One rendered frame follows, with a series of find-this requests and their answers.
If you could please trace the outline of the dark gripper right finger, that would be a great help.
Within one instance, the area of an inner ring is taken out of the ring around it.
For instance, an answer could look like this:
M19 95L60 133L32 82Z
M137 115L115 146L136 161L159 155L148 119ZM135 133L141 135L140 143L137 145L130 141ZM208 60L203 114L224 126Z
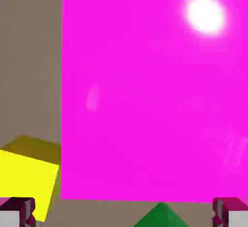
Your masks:
M248 227L248 205L237 197L213 199L212 227Z

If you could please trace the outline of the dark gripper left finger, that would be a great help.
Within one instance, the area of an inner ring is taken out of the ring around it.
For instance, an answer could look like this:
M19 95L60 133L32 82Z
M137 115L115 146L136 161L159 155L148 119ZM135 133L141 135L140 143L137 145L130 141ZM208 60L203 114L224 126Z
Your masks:
M0 198L0 227L36 227L32 197Z

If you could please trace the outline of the small yellow cube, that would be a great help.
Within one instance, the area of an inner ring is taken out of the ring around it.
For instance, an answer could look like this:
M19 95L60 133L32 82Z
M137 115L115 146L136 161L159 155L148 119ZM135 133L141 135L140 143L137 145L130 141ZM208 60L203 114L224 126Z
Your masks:
M34 198L34 217L45 222L60 192L60 144L21 135L0 148L0 198Z

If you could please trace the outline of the small green cube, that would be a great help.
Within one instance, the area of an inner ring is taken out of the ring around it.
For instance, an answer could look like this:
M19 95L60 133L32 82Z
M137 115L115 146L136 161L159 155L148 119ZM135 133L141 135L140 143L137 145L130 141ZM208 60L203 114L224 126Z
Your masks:
M158 203L133 227L189 227L166 203Z

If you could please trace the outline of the large magenta box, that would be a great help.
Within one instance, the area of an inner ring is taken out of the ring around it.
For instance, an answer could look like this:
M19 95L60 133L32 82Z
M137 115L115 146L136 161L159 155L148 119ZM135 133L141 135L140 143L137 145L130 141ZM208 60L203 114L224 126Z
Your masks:
M248 198L248 0L62 0L62 199Z

